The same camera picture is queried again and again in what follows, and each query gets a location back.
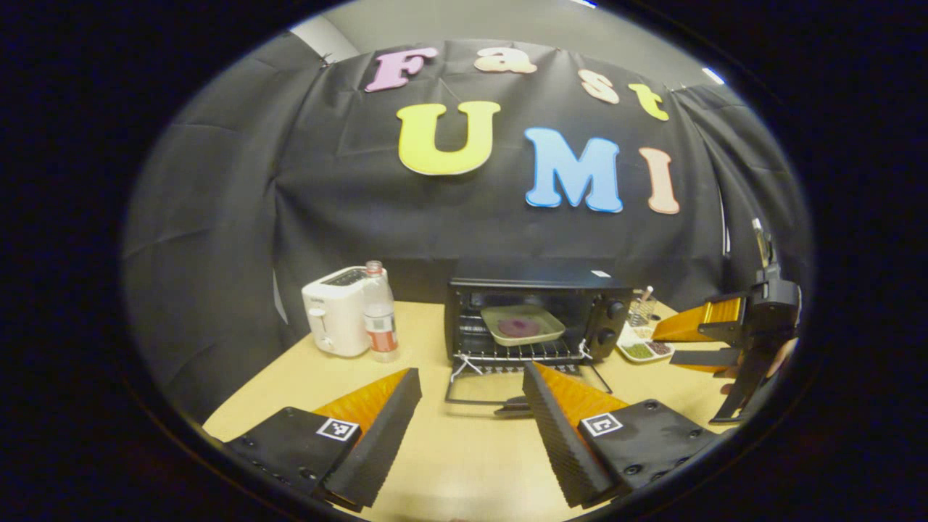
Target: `ceiling light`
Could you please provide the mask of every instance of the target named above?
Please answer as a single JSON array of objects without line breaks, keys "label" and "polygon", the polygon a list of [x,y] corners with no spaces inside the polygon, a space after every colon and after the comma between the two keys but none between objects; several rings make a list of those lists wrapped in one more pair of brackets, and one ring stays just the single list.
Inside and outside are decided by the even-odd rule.
[{"label": "ceiling light", "polygon": [[576,3],[576,4],[580,4],[581,6],[587,6],[587,7],[591,8],[591,9],[595,9],[595,8],[596,8],[596,4],[594,4],[594,3],[592,3],[592,2],[588,2],[587,0],[571,0],[571,2],[574,2],[574,3]]},{"label": "ceiling light", "polygon": [[717,84],[719,85],[725,84],[725,80],[723,80],[721,76],[719,76],[718,74],[715,74],[715,72],[712,69],[709,69],[708,67],[703,67],[702,72],[705,72],[705,75],[715,80]]}]

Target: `yellow letter u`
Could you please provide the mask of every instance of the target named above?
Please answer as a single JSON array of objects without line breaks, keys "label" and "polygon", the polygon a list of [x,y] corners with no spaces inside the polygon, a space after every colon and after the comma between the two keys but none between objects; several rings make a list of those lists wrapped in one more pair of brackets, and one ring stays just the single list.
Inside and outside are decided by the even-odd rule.
[{"label": "yellow letter u", "polygon": [[454,152],[435,148],[435,127],[447,111],[444,105],[410,105],[396,113],[403,121],[399,154],[406,168],[428,176],[448,176],[470,172],[486,162],[493,151],[493,115],[499,112],[499,104],[465,101],[458,110],[468,115],[467,143]]}]

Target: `wooden table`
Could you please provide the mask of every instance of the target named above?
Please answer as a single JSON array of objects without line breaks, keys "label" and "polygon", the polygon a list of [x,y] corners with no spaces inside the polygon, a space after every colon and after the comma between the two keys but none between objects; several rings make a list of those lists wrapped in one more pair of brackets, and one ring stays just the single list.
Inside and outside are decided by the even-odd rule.
[{"label": "wooden table", "polygon": [[[658,303],[655,313],[666,318],[674,311]],[[306,336],[216,410],[204,429],[225,442],[284,407],[311,411],[385,375],[416,367],[422,400],[390,474],[373,507],[360,514],[363,518],[545,522],[596,509],[567,506],[534,419],[498,419],[493,415],[498,407],[445,403],[451,361],[445,351],[443,305],[397,302],[396,325],[400,356],[386,364],[369,352],[353,359],[327,354]],[[724,399],[719,388],[732,379],[671,366],[668,359],[633,364],[619,353],[597,369],[615,396],[629,404],[656,398],[711,431],[727,429],[707,422]]]}]

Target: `oven knob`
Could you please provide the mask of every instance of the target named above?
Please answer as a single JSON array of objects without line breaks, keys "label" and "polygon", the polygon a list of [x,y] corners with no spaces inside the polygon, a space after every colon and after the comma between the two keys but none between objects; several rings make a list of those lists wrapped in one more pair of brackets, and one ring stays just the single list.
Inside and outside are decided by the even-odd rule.
[{"label": "oven knob", "polygon": [[614,320],[619,317],[619,314],[621,314],[624,309],[625,305],[622,304],[622,301],[612,301],[609,304],[609,309],[606,310],[606,317]]},{"label": "oven knob", "polygon": [[603,328],[596,334],[596,340],[599,341],[600,346],[615,344],[616,337],[618,337],[618,335],[612,328]]}]

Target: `white cable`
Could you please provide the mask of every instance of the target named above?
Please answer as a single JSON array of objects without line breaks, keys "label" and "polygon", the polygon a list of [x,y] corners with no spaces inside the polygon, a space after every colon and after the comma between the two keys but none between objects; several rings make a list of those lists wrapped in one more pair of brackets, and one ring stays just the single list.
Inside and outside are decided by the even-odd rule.
[{"label": "white cable", "polygon": [[477,373],[479,373],[480,375],[483,375],[483,372],[480,371],[480,368],[477,368],[476,366],[473,365],[473,363],[471,363],[471,362],[468,360],[468,356],[463,355],[463,354],[458,354],[458,357],[459,357],[461,360],[464,361],[464,364],[461,364],[461,365],[458,367],[458,369],[455,370],[455,372],[451,374],[451,382],[452,382],[452,383],[455,382],[455,377],[457,377],[458,374],[461,373],[461,370],[464,370],[464,367],[465,367],[465,366],[470,366],[470,367],[473,368]]},{"label": "white cable", "polygon": [[578,346],[578,348],[580,349],[580,354],[585,358],[593,359],[593,356],[589,355],[589,352],[586,351],[586,339],[580,341],[580,346]]}]

